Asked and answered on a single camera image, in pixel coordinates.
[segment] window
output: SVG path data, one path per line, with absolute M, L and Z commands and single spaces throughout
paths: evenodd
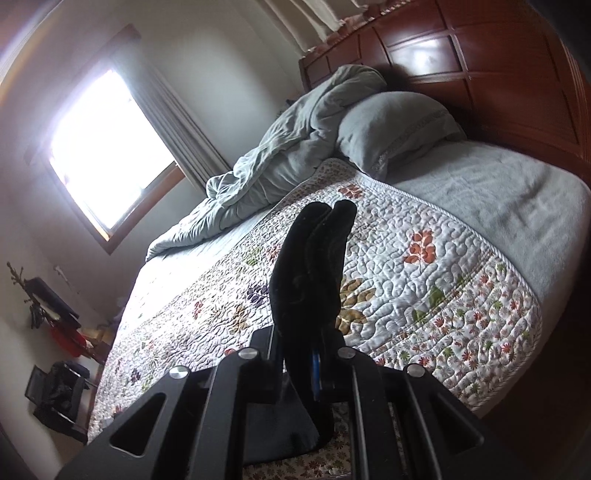
M 113 70 L 86 88 L 58 122 L 50 164 L 108 253 L 183 178 Z M 165 179 L 169 186 L 161 185 Z M 143 213 L 136 211 L 142 203 Z

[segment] mattress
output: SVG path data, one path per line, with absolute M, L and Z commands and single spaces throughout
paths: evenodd
M 442 144 L 411 164 L 391 166 L 388 183 L 457 216 L 516 266 L 541 304 L 542 334 L 536 342 L 539 351 L 558 321 L 574 282 L 589 226 L 588 188 L 570 173 L 474 142 Z M 230 252 L 265 214 L 260 212 L 193 249 L 150 261 L 138 276 L 118 341 L 127 338 L 129 342 L 132 332 Z M 118 368 L 113 363 L 108 362 L 106 369 Z M 513 372 L 511 381 L 524 370 L 522 365 Z M 108 386 L 101 384 L 99 390 L 103 388 Z M 502 396 L 499 392 L 487 397 L 485 408 Z M 91 427 L 100 420 L 94 413 Z

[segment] gray blanket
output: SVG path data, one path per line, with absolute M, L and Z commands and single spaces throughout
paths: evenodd
M 146 261 L 169 248 L 197 245 L 277 203 L 332 155 L 348 107 L 385 87 L 370 67 L 340 67 L 287 109 L 232 171 L 209 179 L 207 198 L 152 242 Z

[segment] black chair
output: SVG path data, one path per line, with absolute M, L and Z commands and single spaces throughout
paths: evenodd
M 33 367 L 25 396 L 35 404 L 33 415 L 56 432 L 68 435 L 84 445 L 87 431 L 76 424 L 82 392 L 89 386 L 87 368 L 71 361 L 56 362 L 49 373 Z

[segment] bright window glass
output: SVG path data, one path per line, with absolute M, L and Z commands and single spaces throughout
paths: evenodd
M 59 122 L 51 165 L 103 236 L 174 158 L 112 70 L 95 80 Z

